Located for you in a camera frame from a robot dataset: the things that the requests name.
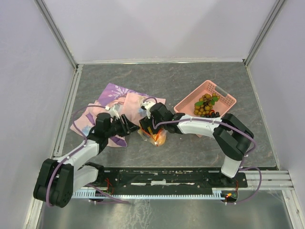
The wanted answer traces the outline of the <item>clear zip top bag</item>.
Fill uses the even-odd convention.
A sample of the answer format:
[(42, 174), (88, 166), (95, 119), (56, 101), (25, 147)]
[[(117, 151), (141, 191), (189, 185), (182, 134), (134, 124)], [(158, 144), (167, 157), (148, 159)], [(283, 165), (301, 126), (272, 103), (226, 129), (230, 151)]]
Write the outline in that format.
[(153, 133), (153, 129), (148, 127), (148, 131), (145, 131), (142, 127), (137, 132), (144, 141), (150, 142), (154, 146), (162, 146), (167, 137), (167, 131), (160, 129), (156, 134)]

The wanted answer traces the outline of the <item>fake peach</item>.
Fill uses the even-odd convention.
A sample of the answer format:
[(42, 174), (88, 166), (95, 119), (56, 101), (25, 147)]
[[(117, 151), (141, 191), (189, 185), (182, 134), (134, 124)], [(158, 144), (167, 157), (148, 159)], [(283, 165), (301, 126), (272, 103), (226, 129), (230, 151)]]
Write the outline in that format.
[(154, 134), (152, 136), (153, 138), (153, 144), (155, 146), (161, 146), (165, 143), (166, 141), (166, 135), (167, 135), (167, 132), (166, 130), (160, 130), (157, 134)]

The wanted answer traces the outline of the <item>fake brown longan bunch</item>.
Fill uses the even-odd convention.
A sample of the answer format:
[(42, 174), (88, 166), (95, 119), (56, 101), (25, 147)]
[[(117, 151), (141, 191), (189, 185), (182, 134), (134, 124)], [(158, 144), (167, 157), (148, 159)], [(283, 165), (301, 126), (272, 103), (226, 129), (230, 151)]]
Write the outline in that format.
[(201, 117), (205, 112), (217, 112), (214, 110), (214, 105), (219, 101), (220, 96), (216, 93), (202, 95), (198, 102), (194, 104), (193, 114)]

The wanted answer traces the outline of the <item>fake dark grape bunch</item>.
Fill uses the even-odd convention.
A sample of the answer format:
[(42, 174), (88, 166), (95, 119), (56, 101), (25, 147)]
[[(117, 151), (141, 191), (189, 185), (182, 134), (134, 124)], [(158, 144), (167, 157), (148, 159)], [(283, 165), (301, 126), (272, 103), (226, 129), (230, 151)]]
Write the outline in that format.
[(204, 114), (201, 115), (201, 117), (205, 117), (205, 118), (218, 118), (220, 117), (220, 113), (219, 112), (205, 112)]

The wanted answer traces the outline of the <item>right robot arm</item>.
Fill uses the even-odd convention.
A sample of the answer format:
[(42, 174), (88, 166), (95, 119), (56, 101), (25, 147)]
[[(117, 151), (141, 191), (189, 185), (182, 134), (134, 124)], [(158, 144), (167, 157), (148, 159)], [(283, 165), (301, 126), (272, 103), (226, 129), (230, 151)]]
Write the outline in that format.
[(146, 116), (140, 127), (154, 135), (161, 130), (171, 134), (194, 134), (213, 138), (225, 154), (219, 182), (229, 187), (236, 181), (236, 174), (251, 144), (254, 134), (233, 114), (223, 117), (194, 117), (185, 113), (172, 113), (162, 103), (141, 102)]

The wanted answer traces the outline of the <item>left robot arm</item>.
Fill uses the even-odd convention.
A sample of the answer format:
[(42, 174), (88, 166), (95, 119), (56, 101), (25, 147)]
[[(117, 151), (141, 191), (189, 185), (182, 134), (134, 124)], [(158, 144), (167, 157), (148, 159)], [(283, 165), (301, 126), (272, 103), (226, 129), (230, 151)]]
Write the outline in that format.
[(114, 136), (125, 137), (138, 131), (139, 127), (125, 115), (112, 118), (109, 113), (97, 115), (95, 126), (83, 142), (58, 159), (46, 159), (34, 187), (33, 197), (49, 206), (65, 207), (75, 191), (87, 184), (101, 186), (105, 182), (103, 166), (90, 163)]

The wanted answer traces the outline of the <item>pink purple printed cloth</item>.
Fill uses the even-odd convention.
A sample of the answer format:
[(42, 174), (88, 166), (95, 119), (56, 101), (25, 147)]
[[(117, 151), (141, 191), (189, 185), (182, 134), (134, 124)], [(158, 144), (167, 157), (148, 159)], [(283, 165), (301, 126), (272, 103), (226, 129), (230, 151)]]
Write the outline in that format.
[(146, 116), (146, 111), (141, 108), (141, 103), (149, 97), (134, 90), (124, 88), (112, 83), (107, 84), (100, 97), (82, 113), (75, 124), (70, 129), (78, 135), (88, 135), (90, 129), (96, 124), (99, 113), (110, 113), (116, 117), (114, 110), (118, 115), (125, 115), (129, 121), (139, 125), (139, 120)]

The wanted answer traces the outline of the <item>pink plastic basket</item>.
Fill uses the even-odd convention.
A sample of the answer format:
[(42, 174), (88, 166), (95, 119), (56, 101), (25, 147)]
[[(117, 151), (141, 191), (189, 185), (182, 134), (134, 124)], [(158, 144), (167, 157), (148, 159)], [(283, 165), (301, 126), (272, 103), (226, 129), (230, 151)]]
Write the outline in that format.
[(222, 117), (235, 104), (236, 99), (232, 95), (206, 80), (182, 99), (174, 111), (196, 117)]

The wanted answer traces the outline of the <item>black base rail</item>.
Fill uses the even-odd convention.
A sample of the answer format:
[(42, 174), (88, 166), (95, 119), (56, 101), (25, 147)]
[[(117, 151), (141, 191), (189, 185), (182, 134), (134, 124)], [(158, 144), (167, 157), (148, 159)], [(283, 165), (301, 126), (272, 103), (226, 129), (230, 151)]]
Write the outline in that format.
[(245, 173), (228, 178), (218, 167), (105, 167), (93, 185), (128, 196), (205, 195), (248, 186)]

